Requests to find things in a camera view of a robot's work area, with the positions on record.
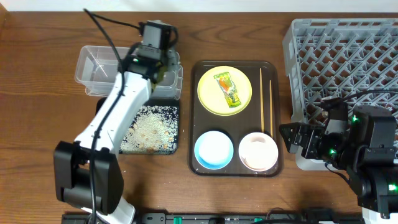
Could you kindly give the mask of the green orange snack wrapper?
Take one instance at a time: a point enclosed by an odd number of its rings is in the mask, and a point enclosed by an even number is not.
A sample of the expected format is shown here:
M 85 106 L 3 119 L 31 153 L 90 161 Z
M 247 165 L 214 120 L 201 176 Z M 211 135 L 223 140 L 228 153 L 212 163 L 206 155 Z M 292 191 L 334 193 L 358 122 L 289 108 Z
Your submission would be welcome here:
M 219 73 L 213 76 L 224 94 L 229 108 L 235 108 L 241 105 L 238 97 L 238 91 L 229 72 Z

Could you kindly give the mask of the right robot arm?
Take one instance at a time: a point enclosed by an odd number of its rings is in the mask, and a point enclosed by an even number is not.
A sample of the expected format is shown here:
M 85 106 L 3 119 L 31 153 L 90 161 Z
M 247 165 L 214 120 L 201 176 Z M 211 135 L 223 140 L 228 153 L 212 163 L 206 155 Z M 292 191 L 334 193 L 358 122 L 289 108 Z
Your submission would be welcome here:
M 396 119 L 385 108 L 357 106 L 342 99 L 321 103 L 326 125 L 281 124 L 289 153 L 321 161 L 356 194 L 365 223 L 397 223 Z

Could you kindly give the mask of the light blue bowl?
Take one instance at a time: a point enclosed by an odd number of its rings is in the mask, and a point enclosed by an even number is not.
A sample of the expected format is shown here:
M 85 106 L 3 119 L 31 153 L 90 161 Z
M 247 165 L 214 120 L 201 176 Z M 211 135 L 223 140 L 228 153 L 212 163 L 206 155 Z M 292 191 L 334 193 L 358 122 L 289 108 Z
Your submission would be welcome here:
M 231 162 L 234 147 L 232 140 L 225 133 L 207 131 L 196 140 L 193 152 L 202 167 L 219 170 Z

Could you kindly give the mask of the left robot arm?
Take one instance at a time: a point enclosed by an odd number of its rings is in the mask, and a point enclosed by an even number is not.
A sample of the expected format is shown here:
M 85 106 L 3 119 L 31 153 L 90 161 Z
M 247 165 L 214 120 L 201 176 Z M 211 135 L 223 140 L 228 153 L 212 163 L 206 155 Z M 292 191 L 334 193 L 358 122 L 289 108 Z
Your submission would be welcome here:
M 119 63 L 107 99 L 72 143 L 60 141 L 53 154 L 57 200 L 91 215 L 90 223 L 132 223 L 136 213 L 123 198 L 118 157 L 122 140 L 139 109 L 166 72 L 180 69 L 174 47 L 158 50 L 134 44 Z

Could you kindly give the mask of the wooden chopstick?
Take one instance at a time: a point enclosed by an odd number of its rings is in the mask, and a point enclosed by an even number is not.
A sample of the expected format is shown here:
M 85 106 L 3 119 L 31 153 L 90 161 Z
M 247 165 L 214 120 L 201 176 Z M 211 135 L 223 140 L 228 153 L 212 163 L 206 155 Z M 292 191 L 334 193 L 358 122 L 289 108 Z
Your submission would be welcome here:
M 269 80 L 269 114 L 270 114 L 270 136 L 273 138 L 274 133 L 274 115 L 273 115 L 273 99 L 272 99 L 272 80 Z
M 259 69 L 259 86 L 260 86 L 260 109 L 261 109 L 261 132 L 264 128 L 264 98 L 263 98 L 263 84 L 262 84 L 262 68 Z

